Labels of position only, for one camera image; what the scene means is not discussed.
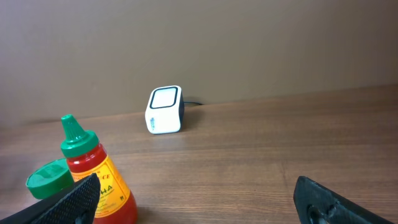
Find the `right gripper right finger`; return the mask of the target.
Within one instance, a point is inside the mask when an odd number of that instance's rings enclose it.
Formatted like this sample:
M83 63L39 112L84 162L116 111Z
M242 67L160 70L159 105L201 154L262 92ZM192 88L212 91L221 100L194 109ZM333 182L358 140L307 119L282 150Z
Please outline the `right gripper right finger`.
M392 224L305 176L297 179L294 204L301 224Z

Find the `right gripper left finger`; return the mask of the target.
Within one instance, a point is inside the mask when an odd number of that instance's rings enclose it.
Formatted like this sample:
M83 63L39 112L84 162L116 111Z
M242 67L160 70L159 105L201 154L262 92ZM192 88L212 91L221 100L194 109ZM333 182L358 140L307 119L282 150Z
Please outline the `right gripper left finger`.
M55 195L2 219L1 224L92 224L100 188L98 176L91 174Z

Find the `clear jar green lid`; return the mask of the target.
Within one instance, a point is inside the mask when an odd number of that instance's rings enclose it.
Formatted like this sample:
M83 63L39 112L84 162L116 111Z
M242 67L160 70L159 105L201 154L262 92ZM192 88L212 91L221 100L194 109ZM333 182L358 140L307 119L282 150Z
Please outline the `clear jar green lid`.
M73 183L67 160L63 158L49 162L37 169L27 178L25 185L34 198L45 199Z

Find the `red sauce bottle green cap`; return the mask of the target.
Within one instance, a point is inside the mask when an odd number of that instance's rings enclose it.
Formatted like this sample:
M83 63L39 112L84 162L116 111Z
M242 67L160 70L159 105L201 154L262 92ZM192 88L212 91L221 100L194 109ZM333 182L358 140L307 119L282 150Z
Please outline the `red sauce bottle green cap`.
M74 181L93 173L101 185L95 223L135 223L135 198L117 170L114 162L100 143L96 133L84 130L73 115L62 117L65 140L60 148Z

